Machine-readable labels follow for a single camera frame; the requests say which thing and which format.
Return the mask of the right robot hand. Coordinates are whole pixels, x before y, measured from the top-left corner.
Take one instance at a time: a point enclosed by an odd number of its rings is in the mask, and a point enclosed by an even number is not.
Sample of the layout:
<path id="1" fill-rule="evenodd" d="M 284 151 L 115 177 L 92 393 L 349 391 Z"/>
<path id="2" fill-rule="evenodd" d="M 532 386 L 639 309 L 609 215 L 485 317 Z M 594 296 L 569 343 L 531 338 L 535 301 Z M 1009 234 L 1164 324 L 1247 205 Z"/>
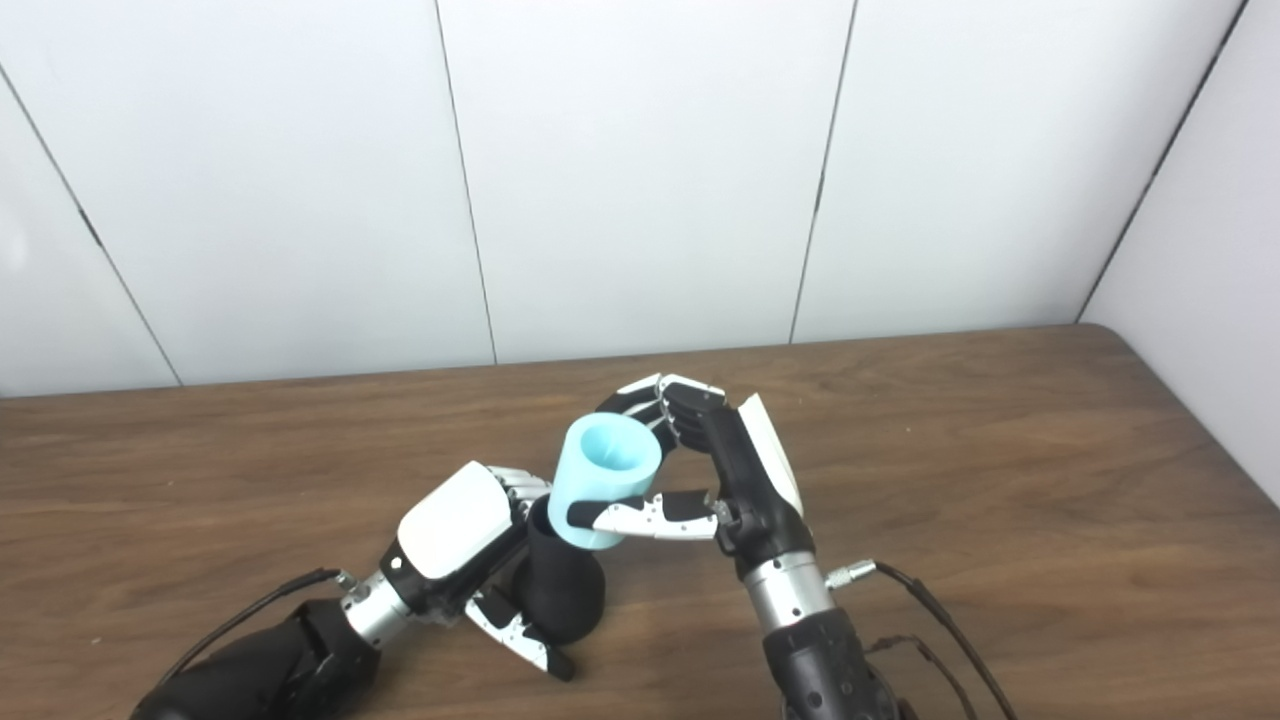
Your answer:
<path id="1" fill-rule="evenodd" d="M 598 411 L 639 421 L 663 462 L 677 448 L 710 457 L 718 489 L 573 498 L 553 512 L 558 533 L 612 539 L 714 541 L 739 577 L 791 553 L 814 553 L 790 461 L 759 395 L 740 405 L 714 386 L 655 373 L 618 388 Z"/>

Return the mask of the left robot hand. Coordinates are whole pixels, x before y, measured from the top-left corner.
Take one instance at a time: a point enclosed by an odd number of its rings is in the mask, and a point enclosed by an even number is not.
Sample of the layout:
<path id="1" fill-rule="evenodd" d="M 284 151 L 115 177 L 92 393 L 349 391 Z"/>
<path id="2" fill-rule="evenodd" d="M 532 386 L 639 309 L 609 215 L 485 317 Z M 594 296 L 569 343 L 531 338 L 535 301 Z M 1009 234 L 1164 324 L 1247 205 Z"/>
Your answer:
<path id="1" fill-rule="evenodd" d="M 499 575 L 529 546 L 530 512 L 550 483 L 525 470 L 466 462 L 408 510 L 379 562 L 390 606 L 406 621 L 468 618 L 559 682 L 576 673 Z"/>

